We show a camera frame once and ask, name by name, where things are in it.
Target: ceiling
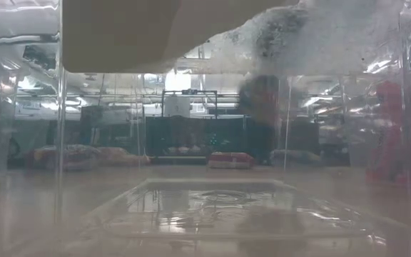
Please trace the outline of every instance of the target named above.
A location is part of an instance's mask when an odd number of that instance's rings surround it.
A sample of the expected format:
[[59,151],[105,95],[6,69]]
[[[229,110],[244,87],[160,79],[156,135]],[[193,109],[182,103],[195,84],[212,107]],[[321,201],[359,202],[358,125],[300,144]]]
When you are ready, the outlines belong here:
[[[68,94],[87,96],[89,102],[99,96],[102,101],[114,96],[109,100],[114,101],[115,95],[159,94],[166,74],[176,71],[190,74],[193,88],[223,93],[235,93],[248,73],[330,74],[301,76],[296,83],[307,94],[322,94],[337,85],[338,75],[363,72],[381,58],[368,50],[380,40],[374,35],[387,35],[397,26],[400,6],[391,5],[393,1],[365,0],[359,14],[354,1],[342,2],[301,0],[295,8],[265,11],[179,59],[142,67],[144,76],[67,73]],[[28,74],[20,85],[22,96],[56,95],[58,67],[51,64],[58,58],[58,32],[57,1],[0,0],[2,56]],[[34,57],[26,55],[27,46]]]

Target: plastic container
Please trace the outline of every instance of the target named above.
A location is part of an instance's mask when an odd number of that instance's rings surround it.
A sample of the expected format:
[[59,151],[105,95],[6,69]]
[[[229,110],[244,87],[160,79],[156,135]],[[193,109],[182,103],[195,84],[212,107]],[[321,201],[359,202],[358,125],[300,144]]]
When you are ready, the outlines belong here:
[[411,2],[0,2],[0,256],[411,256]]

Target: floor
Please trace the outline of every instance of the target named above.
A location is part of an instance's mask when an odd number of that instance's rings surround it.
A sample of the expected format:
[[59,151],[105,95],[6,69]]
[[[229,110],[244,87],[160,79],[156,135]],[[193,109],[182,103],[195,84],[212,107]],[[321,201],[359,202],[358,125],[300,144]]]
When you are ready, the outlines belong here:
[[[204,166],[148,166],[100,168],[64,174],[64,227],[72,227],[92,210],[102,206],[147,177],[159,178],[276,178],[310,194],[351,208],[370,217],[389,231],[388,257],[411,256],[411,201],[405,188],[370,185],[358,168],[256,167],[252,171],[211,170]],[[42,171],[10,170],[1,191],[0,231],[4,249],[11,256],[51,235],[54,226],[55,179]]]

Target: cage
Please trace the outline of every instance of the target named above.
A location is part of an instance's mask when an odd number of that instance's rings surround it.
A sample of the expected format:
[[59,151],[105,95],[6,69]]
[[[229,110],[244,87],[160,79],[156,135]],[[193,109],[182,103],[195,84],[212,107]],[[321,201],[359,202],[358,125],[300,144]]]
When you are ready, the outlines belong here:
[[411,256],[411,1],[0,1],[0,256]]

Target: metal rack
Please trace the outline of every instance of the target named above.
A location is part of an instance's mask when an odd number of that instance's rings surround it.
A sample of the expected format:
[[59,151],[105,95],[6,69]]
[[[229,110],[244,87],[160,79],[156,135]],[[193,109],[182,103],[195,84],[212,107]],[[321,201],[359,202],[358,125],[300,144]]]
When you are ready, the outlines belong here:
[[212,93],[215,95],[215,119],[218,119],[218,92],[216,90],[195,90],[195,89],[187,89],[187,90],[163,90],[161,94],[161,117],[164,117],[164,97],[166,93],[181,93],[182,96],[189,96],[189,97],[207,97],[207,93]]

